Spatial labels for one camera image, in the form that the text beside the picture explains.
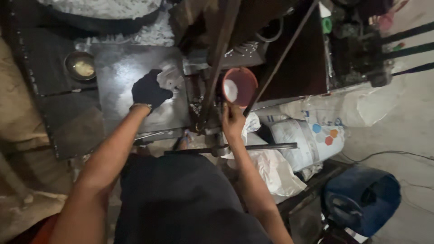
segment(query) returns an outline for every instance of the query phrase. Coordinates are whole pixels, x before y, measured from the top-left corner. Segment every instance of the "hand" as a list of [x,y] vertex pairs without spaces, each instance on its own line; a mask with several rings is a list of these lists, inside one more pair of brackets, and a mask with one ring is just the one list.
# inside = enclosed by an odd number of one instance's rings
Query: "hand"
[[241,139],[244,124],[246,124],[246,117],[244,117],[240,107],[225,102],[223,110],[223,132],[229,144]]
[[158,84],[159,73],[161,73],[160,69],[153,69],[133,85],[134,104],[149,104],[152,112],[164,101],[173,97],[173,92],[161,88]]

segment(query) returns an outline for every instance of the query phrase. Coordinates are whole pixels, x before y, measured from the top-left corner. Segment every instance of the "blue container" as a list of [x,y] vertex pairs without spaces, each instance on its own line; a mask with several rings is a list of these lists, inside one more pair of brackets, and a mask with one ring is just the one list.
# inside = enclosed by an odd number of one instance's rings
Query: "blue container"
[[401,203],[400,188],[392,174],[357,165],[327,183],[324,199],[336,223],[371,237]]

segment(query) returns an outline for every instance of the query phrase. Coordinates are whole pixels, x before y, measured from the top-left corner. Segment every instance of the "bracelet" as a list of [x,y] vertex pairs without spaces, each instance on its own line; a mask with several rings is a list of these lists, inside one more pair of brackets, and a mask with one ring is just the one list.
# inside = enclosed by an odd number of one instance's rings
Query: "bracelet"
[[149,108],[149,110],[152,110],[152,104],[147,104],[147,103],[135,103],[135,104],[131,105],[131,107],[130,107],[130,111],[131,111],[134,107],[137,107],[137,106],[146,106],[146,107]]

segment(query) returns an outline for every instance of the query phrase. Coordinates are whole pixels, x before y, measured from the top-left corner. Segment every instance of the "metal lever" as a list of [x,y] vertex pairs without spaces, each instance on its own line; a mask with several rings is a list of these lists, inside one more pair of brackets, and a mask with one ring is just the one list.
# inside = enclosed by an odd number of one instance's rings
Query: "metal lever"
[[[296,142],[293,143],[280,143],[280,144],[264,144],[264,145],[250,145],[246,146],[247,151],[263,151],[263,150],[276,150],[276,149],[295,149],[298,148]],[[214,146],[212,148],[201,148],[201,149],[188,149],[180,151],[165,151],[164,155],[171,154],[202,154],[210,153],[214,157],[221,157],[230,154],[232,151],[228,144],[224,146]]]

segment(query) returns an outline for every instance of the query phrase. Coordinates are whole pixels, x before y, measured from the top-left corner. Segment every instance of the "black glove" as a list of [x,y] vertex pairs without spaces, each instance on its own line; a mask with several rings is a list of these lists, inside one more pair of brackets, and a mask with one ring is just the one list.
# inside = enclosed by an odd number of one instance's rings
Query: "black glove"
[[151,112],[164,101],[173,97],[173,92],[163,89],[157,82],[157,75],[161,69],[153,69],[133,85],[134,104],[151,105]]

